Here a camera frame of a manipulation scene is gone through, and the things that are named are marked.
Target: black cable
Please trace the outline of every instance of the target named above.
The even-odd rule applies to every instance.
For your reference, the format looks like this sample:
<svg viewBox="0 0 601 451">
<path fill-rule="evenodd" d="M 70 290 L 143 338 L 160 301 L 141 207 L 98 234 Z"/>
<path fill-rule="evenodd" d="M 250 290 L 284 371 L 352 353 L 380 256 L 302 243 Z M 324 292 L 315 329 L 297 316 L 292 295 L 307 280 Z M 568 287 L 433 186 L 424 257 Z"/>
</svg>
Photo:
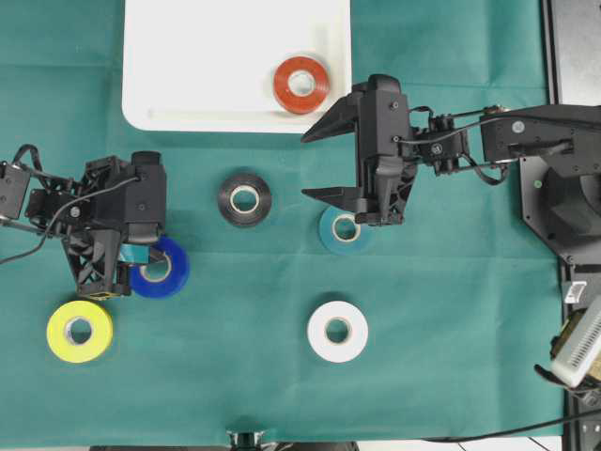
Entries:
<svg viewBox="0 0 601 451">
<path fill-rule="evenodd" d="M 416 112 L 416 113 L 428 113 L 428 119 L 431 119 L 432 117 L 434 117 L 434 110 L 432 108 L 430 108 L 429 106 L 416 106 L 415 108 L 411 108 L 409 110 L 410 113 Z"/>
<path fill-rule="evenodd" d="M 476 175 L 484 183 L 486 183 L 488 185 L 491 185 L 491 186 L 501 185 L 504 181 L 507 180 L 507 177 L 509 176 L 509 165 L 508 164 L 505 164 L 505 163 L 499 164 L 501 176 L 498 179 L 494 179 L 494 178 L 488 176 L 487 174 L 485 174 L 484 171 L 482 170 L 481 166 L 473 158 L 471 158 L 470 155 L 468 155 L 467 153 L 463 153 L 461 156 L 468 161 L 468 163 L 470 164 L 470 168 L 473 169 L 473 171 L 476 173 Z"/>
<path fill-rule="evenodd" d="M 533 439 L 532 437 L 529 437 L 531 442 L 534 442 L 536 444 L 538 444 L 541 448 L 543 448 L 545 451 L 551 451 L 550 449 L 548 449 L 546 446 L 544 446 L 542 443 L 538 442 L 537 440 Z"/>
<path fill-rule="evenodd" d="M 127 185 L 128 183 L 132 183 L 133 181 L 137 181 L 137 180 L 139 180 L 137 177 L 134 177 L 131 179 L 126 179 L 126 180 L 120 181 L 117 185 L 112 186 L 111 188 L 106 188 L 104 190 L 96 191 L 95 193 L 83 195 L 81 197 L 77 197 L 76 199 L 73 199 L 73 200 L 67 202 L 65 205 L 63 205 L 60 209 L 58 209 L 56 211 L 53 218 L 50 220 L 50 223 L 48 223 L 48 225 L 46 226 L 46 230 L 44 231 L 44 234 L 42 235 L 41 240 L 39 241 L 39 243 L 36 247 L 34 247 L 33 249 L 31 249 L 27 252 L 18 254 L 16 256 L 2 258 L 2 259 L 0 259 L 0 265 L 4 265 L 5 263 L 9 263 L 10 261 L 14 261 L 19 258 L 28 257 L 28 256 L 31 256 L 32 254 L 35 254 L 39 249 L 41 249 L 41 247 L 44 245 L 44 242 L 46 242 L 46 239 L 48 239 L 48 237 L 51 235 L 51 229 L 52 229 L 54 223 L 56 222 L 56 220 L 58 219 L 58 217 L 62 214 L 63 211 L 65 211 L 72 205 L 75 205 L 79 202 L 87 200 L 91 197 L 95 197 L 97 195 L 107 194 L 112 191 L 118 190 L 122 186 Z"/>
<path fill-rule="evenodd" d="M 536 117 L 536 116 L 503 115 L 503 116 L 497 116 L 497 117 L 490 117 L 488 119 L 483 119 L 478 122 L 472 122 L 471 124 L 465 125 L 463 127 L 459 127 L 458 129 L 455 129 L 451 132 L 442 134 L 441 136 L 438 136 L 438 137 L 432 138 L 432 139 L 424 139 L 422 141 L 401 139 L 399 141 L 399 144 L 407 144 L 409 146 L 436 144 L 436 143 L 439 143 L 440 141 L 444 141 L 445 139 L 451 138 L 451 137 L 455 136 L 456 134 L 460 134 L 469 129 L 473 129 L 475 127 L 481 127 L 483 125 L 490 124 L 492 122 L 498 122 L 500 120 L 505 120 L 505 119 L 535 120 L 535 121 L 541 122 L 543 124 L 552 124 L 552 125 L 559 124 L 559 125 L 563 125 L 564 127 L 571 127 L 571 128 L 575 128 L 575 129 L 576 128 L 586 129 L 586 130 L 590 130 L 592 132 L 601 132 L 601 126 L 596 127 L 594 125 L 591 125 L 588 122 L 582 122 L 582 121 L 577 121 L 577 120 L 549 119 L 548 117 Z"/>
<path fill-rule="evenodd" d="M 13 164 L 18 164 L 21 162 L 21 158 L 25 155 L 25 153 L 29 152 L 31 155 L 31 161 L 34 164 L 34 167 L 41 171 L 41 161 L 39 159 L 39 151 L 38 148 L 31 144 L 23 144 L 17 153 L 15 154 L 15 158 L 12 159 Z"/>
<path fill-rule="evenodd" d="M 521 428 L 515 428 L 515 429 L 501 430 L 499 432 L 491 432 L 489 434 L 484 434 L 484 435 L 475 435 L 473 437 L 447 437 L 447 438 L 441 438 L 441 439 L 434 438 L 434 439 L 423 439 L 423 440 L 425 440 L 426 442 L 432 442 L 432 443 L 476 442 L 478 440 L 494 439 L 496 437 L 507 437 L 510 435 L 519 434 L 521 432 L 528 432 L 531 430 L 549 428 L 551 426 L 557 426 L 557 425 L 563 425 L 565 423 L 571 423 L 572 421 L 576 421 L 581 418 L 595 416 L 595 415 L 598 415 L 599 413 L 601 413 L 601 409 L 595 409 L 593 411 L 576 413 L 574 415 L 565 416 L 563 418 L 558 418 L 556 420 L 546 421 L 544 423 L 537 423 L 535 425 L 523 426 Z"/>
</svg>

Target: robotic arm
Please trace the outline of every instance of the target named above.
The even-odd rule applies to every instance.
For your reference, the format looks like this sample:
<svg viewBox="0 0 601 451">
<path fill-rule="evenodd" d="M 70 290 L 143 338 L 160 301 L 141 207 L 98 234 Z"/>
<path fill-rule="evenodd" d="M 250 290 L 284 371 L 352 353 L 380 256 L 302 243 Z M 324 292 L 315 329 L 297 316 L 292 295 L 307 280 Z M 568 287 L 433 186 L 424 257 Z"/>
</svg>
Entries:
<svg viewBox="0 0 601 451">
<path fill-rule="evenodd" d="M 33 167 L 22 162 L 31 155 Z M 25 217 L 16 222 L 31 179 Z M 80 181 L 43 172 L 38 149 L 22 146 L 14 160 L 0 163 L 0 225 L 41 236 L 35 248 L 0 260 L 7 263 L 39 250 L 49 238 L 62 241 L 78 294 L 102 300 L 131 294 L 131 264 L 164 259 L 149 246 L 165 224 L 166 176 L 157 152 L 136 152 L 131 162 L 108 157 L 85 165 Z M 122 245 L 146 250 L 145 261 L 124 261 Z"/>
<path fill-rule="evenodd" d="M 428 127 L 412 127 L 411 112 L 429 112 Z M 455 119 L 481 115 L 467 127 Z M 484 164 L 470 156 L 468 129 L 482 127 Z M 541 157 L 551 168 L 549 177 L 572 185 L 582 177 L 601 173 L 601 108 L 544 105 L 515 111 L 498 106 L 459 115 L 434 117 L 429 107 L 408 108 L 398 80 L 372 75 L 353 86 L 303 137 L 318 139 L 355 132 L 357 186 L 308 189 L 317 200 L 355 213 L 358 224 L 400 225 L 418 166 L 431 166 L 436 175 L 473 170 L 485 183 L 502 183 L 509 164 L 519 158 Z M 493 179 L 483 168 L 499 169 Z"/>
</svg>

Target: black tape roll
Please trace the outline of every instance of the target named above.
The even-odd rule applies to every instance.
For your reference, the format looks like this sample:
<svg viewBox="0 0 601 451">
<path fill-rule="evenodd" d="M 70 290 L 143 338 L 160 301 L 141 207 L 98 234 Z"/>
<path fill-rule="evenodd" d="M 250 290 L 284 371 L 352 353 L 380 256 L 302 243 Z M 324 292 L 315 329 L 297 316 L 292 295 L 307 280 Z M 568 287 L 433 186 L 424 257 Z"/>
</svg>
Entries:
<svg viewBox="0 0 601 451">
<path fill-rule="evenodd" d="M 240 210 L 234 204 L 234 196 L 239 191 L 254 195 L 255 205 L 250 210 Z M 256 226 L 270 214 L 270 187 L 255 174 L 236 174 L 222 183 L 217 195 L 217 205 L 222 216 L 234 226 Z"/>
</svg>

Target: red tape roll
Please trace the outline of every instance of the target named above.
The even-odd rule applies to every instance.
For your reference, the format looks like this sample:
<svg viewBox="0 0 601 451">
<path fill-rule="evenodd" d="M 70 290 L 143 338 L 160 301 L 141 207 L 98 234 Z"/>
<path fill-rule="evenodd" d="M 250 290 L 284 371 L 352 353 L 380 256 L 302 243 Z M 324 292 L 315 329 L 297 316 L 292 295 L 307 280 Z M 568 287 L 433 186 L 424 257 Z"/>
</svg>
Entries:
<svg viewBox="0 0 601 451">
<path fill-rule="evenodd" d="M 290 76 L 298 71 L 310 73 L 315 88 L 306 96 L 298 96 L 290 89 Z M 330 93 L 330 79 L 324 67 L 312 58 L 295 56 L 287 59 L 275 71 L 273 92 L 276 100 L 290 113 L 306 115 L 317 109 Z"/>
</svg>

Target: green tablecloth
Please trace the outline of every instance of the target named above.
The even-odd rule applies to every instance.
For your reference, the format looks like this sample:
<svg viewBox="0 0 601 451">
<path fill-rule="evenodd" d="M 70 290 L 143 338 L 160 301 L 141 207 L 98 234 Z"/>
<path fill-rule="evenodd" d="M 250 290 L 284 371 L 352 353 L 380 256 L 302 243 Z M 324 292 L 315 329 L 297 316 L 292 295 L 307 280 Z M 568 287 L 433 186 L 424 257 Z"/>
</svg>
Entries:
<svg viewBox="0 0 601 451">
<path fill-rule="evenodd" d="M 413 106 L 439 112 L 544 103 L 538 4 L 354 0 L 354 80 L 390 73 Z M 495 188 L 424 168 L 404 225 L 376 230 L 364 256 L 330 255 L 316 233 L 325 206 L 301 188 L 352 185 L 352 137 L 136 131 L 120 108 L 122 28 L 121 0 L 0 3 L 3 158 L 30 142 L 49 172 L 79 177 L 103 155 L 161 151 L 168 230 L 192 276 L 172 299 L 106 303 L 113 346 L 66 365 L 45 341 L 48 317 L 75 299 L 60 243 L 2 267 L 0 445 L 225 443 L 228 428 L 267 440 L 456 436 L 561 414 L 561 392 L 532 370 L 560 325 L 555 259 L 520 221 L 516 168 Z M 248 230 L 215 203 L 240 168 L 274 194 Z M 1 232 L 2 257 L 34 242 Z M 370 325 L 345 365 L 320 360 L 305 336 L 331 300 Z"/>
</svg>

